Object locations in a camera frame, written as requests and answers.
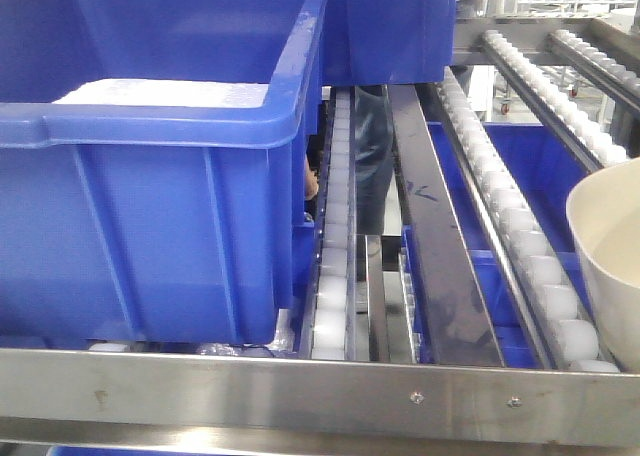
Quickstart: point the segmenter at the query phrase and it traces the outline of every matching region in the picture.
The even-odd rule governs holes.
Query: white material in crate
[[[268,88],[268,84],[254,83],[167,79],[101,79],[83,84],[55,103],[259,108],[264,103]]]

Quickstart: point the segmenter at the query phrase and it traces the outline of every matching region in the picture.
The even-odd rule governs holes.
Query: white bowl
[[[598,330],[622,364],[640,371],[640,159],[600,170],[567,200],[567,219]]]

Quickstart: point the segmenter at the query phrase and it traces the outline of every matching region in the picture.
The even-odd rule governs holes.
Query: metal bar
[[[571,48],[558,39],[555,34],[549,37],[551,51],[565,58],[580,74],[589,79],[594,85],[609,95],[616,103],[624,105],[634,116],[640,118],[640,101],[632,91],[622,85],[611,73],[597,65],[579,51]]]
[[[302,359],[311,358],[313,347],[313,322],[315,321],[316,302],[318,298],[318,278],[320,276],[320,254],[322,253],[322,228],[324,228],[324,215],[327,204],[327,188],[329,183],[329,159],[331,156],[331,136],[336,111],[336,89],[331,90],[331,97],[327,111],[327,122],[324,135],[324,151],[322,162],[320,163],[320,175],[318,178],[318,199],[316,203],[316,228],[314,258],[309,271],[309,283],[307,295],[304,303],[302,317],[302,329],[298,341],[298,357]]]
[[[640,445],[632,374],[13,349],[0,361],[6,441],[258,452],[241,429],[300,435],[287,454],[351,454],[340,435]],[[302,437],[318,431],[336,445]]]
[[[533,63],[543,66],[561,66],[564,58],[552,53],[548,36],[558,29],[575,34],[586,31],[589,18],[525,18],[496,17],[469,18],[456,22],[454,38],[454,64],[491,64],[482,52],[482,35],[490,29],[499,29],[505,38],[517,46]]]
[[[502,366],[502,354],[413,86],[389,86],[401,180],[416,238],[423,308],[440,364]]]
[[[398,275],[402,288],[402,302],[404,306],[404,317],[407,324],[407,336],[409,338],[409,349],[411,351],[411,362],[417,363],[420,357],[420,334],[414,331],[416,300],[413,292],[413,281],[411,275],[405,272],[406,255],[404,249],[398,254]]]
[[[189,428],[175,431],[171,428],[150,428],[138,425],[118,425],[55,422],[42,420],[11,421],[19,439],[24,434],[41,435],[39,444],[54,443],[91,448],[114,447],[119,440],[126,447],[146,450],[191,451],[197,453],[299,455],[306,456],[638,456],[635,448],[599,448],[560,446],[557,444],[523,444],[501,442],[470,442],[439,439],[418,439],[380,435],[326,434],[318,432],[282,431],[235,428]],[[68,439],[60,440],[59,434]],[[192,440],[188,445],[183,440]]]
[[[512,307],[516,313],[518,322],[520,323],[520,327],[522,328],[529,348],[532,350],[534,358],[538,361],[540,367],[544,369],[551,369],[553,367],[557,368],[558,362],[555,361],[555,358],[551,354],[549,345],[545,344],[543,341],[543,337],[540,334],[538,326],[531,314],[531,309],[527,304],[527,298],[525,296],[525,289],[518,278],[511,261],[509,260],[507,250],[505,249],[505,243],[500,237],[500,234],[489,215],[489,211],[478,188],[478,182],[473,175],[469,161],[464,155],[464,151],[460,145],[453,123],[447,112],[442,108],[441,100],[433,85],[429,85],[429,93],[431,101],[440,103],[442,122],[453,148],[458,166],[460,167],[462,179],[469,192],[471,203],[476,210],[480,226],[482,227],[495,257],[496,264],[505,284],[507,285]]]
[[[357,247],[356,238],[358,230],[357,205],[356,205],[356,109],[354,89],[342,89],[349,93],[349,221],[347,241],[347,338],[345,341],[345,354],[348,361],[356,360],[357,351]]]
[[[569,150],[574,159],[589,173],[602,169],[602,163],[576,137],[565,122],[538,96],[533,89],[516,73],[490,44],[484,44],[484,51],[504,76],[509,86],[516,90],[520,98],[536,115],[542,124],[551,130],[560,142]]]
[[[579,34],[627,69],[640,74],[640,38],[636,34],[627,33],[597,18],[591,20],[584,31],[570,31]]]
[[[382,242],[380,236],[364,236],[367,255],[367,301],[369,304],[369,359],[381,363],[391,361],[387,305],[382,273]]]

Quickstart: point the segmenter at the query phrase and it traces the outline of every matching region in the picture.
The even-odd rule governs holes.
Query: roller conveyor
[[[628,159],[527,57],[575,63],[630,111],[640,65],[597,56],[573,34],[585,21],[564,25],[572,33],[551,22],[545,46],[523,51],[508,28],[521,22],[489,30],[486,21],[469,22],[467,30],[474,24],[475,44],[457,58],[495,64],[586,173]],[[372,236],[361,255],[368,331],[357,331],[353,92],[334,89],[308,295],[281,320],[295,339],[278,347],[287,357],[0,349],[0,440],[209,453],[636,454],[640,378],[617,367],[598,340],[562,257],[451,72],[442,83],[390,85],[385,94],[412,234],[405,239],[413,241],[393,257],[414,364],[390,364],[387,247]],[[505,363],[427,98],[441,113],[536,368]],[[552,293],[564,304],[554,306]],[[368,343],[367,361],[357,361],[358,338]],[[579,348],[570,344],[576,338]]]

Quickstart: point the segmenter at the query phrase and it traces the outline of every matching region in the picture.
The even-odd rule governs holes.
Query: metal rail
[[[590,61],[583,53],[560,40],[556,34],[551,33],[549,41],[552,52],[564,58],[567,64],[573,66],[580,74],[613,98],[616,103],[624,105],[635,117],[640,117],[640,101],[638,101],[637,94],[625,88],[614,75]]]
[[[580,166],[589,173],[602,169],[602,163],[598,161],[596,156],[589,151],[573,131],[569,129],[567,124],[533,91],[531,86],[520,77],[511,65],[509,65],[486,40],[483,49],[498,71],[500,71],[507,80],[507,83],[516,90],[531,112],[556,135]]]
[[[367,454],[372,435],[397,451],[369,454],[419,454],[411,438],[640,445],[631,374],[12,349],[0,361],[5,441],[308,455]]]
[[[367,302],[369,316],[369,359],[381,363],[391,361],[387,307],[382,273],[382,242],[380,236],[364,237],[367,255]]]
[[[543,336],[541,335],[536,321],[531,315],[531,310],[527,304],[527,297],[525,296],[525,287],[522,281],[519,279],[516,271],[509,259],[507,249],[504,241],[500,237],[499,231],[496,228],[489,210],[486,207],[485,201],[482,198],[478,182],[474,177],[473,171],[469,165],[469,161],[464,155],[464,151],[457,137],[455,127],[448,115],[448,113],[442,107],[439,95],[435,86],[430,85],[429,95],[431,101],[438,102],[440,107],[440,114],[442,116],[442,123],[445,127],[449,142],[453,148],[454,156],[460,167],[462,174],[462,180],[469,192],[471,203],[473,204],[480,226],[487,238],[491,250],[496,260],[496,264],[500,270],[500,273],[504,279],[508,288],[509,297],[512,303],[512,307],[520,323],[520,327],[525,335],[529,348],[532,350],[534,358],[540,364],[540,367],[544,369],[557,368],[558,362],[555,360],[553,354],[549,350],[549,345],[545,344]]]
[[[600,21],[592,18],[527,18],[495,17],[461,19],[456,22],[453,43],[453,63],[492,64],[482,51],[482,35],[497,29],[517,46],[532,63],[542,66],[561,66],[566,60],[549,50],[549,34],[567,29],[575,34],[584,34]]]
[[[387,93],[434,358],[439,364],[503,366],[416,89],[389,86]]]

